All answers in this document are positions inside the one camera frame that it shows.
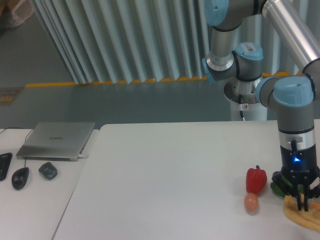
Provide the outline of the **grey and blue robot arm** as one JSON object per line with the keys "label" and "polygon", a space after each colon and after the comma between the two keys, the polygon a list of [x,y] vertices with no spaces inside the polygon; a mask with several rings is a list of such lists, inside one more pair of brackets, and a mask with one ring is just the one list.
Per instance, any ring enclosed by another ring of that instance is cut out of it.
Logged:
{"label": "grey and blue robot arm", "polygon": [[[313,104],[320,98],[320,45],[290,0],[206,0],[210,50],[202,60],[211,81],[228,80],[224,94],[240,107],[260,103],[277,118],[282,167],[272,181],[293,197],[298,210],[320,195]],[[275,30],[297,75],[264,77],[267,50],[250,41],[235,44],[247,18],[262,15]]]}

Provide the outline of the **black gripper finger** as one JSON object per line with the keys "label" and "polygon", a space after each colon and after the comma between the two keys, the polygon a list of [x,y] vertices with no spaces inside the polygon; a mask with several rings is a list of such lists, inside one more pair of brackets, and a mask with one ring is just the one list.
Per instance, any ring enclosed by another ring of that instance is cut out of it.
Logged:
{"label": "black gripper finger", "polygon": [[297,210],[301,211],[301,193],[300,187],[298,185],[297,177],[295,175],[292,176],[292,196],[296,198],[297,202]]}
{"label": "black gripper finger", "polygon": [[304,176],[303,177],[303,200],[304,200],[303,206],[304,206],[305,212],[309,211],[309,204],[308,204],[309,190],[310,190],[309,177]]}

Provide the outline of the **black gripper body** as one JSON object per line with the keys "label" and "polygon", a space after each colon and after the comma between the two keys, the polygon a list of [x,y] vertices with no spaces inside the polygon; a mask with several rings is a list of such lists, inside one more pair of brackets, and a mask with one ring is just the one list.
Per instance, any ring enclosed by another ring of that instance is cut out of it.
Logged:
{"label": "black gripper body", "polygon": [[292,184],[292,176],[297,178],[297,184],[303,185],[304,177],[308,176],[309,180],[309,199],[320,197],[320,186],[317,185],[313,189],[310,185],[320,177],[320,168],[317,164],[316,147],[312,146],[307,149],[292,150],[284,147],[280,148],[282,167],[280,171],[272,174],[272,181],[286,194],[293,194],[293,185],[289,186],[282,180],[284,176]]}

